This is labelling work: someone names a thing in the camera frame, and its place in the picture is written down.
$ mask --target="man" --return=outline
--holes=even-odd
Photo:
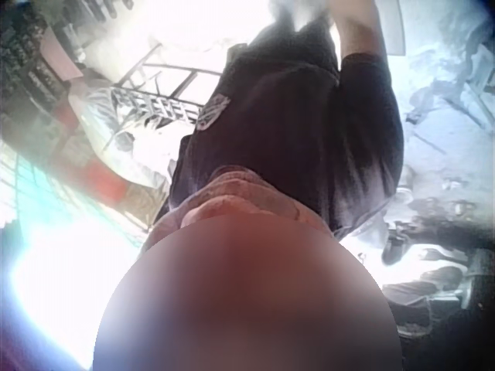
[[[143,250],[181,226],[269,212],[344,238],[394,195],[402,127],[373,0],[327,0],[299,33],[287,8],[227,66],[181,143],[166,209]]]
[[[285,11],[226,68],[94,371],[401,369],[384,296],[337,242],[394,195],[401,122],[375,4],[329,10],[340,72],[326,18],[295,33]]]

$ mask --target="floor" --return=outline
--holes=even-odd
[[[164,62],[221,72],[227,48],[249,42],[271,22],[267,3],[142,0],[128,11],[117,2],[118,18],[92,30],[100,38],[86,48],[85,63],[116,82],[161,43]],[[468,36],[488,19],[477,4],[400,0],[406,53],[389,56],[389,65],[414,201],[392,203],[389,223],[436,216],[483,230],[493,225],[493,127],[467,85],[457,83]],[[415,124],[407,122],[415,115]]]

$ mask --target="bright light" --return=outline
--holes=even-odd
[[[105,222],[35,230],[12,272],[28,316],[85,369],[105,307],[138,251]]]

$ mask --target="t-shirt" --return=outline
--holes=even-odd
[[[185,137],[170,206],[219,167],[240,165],[317,212],[343,238],[394,195],[403,161],[391,78],[378,56],[332,73],[304,62],[239,56]]]

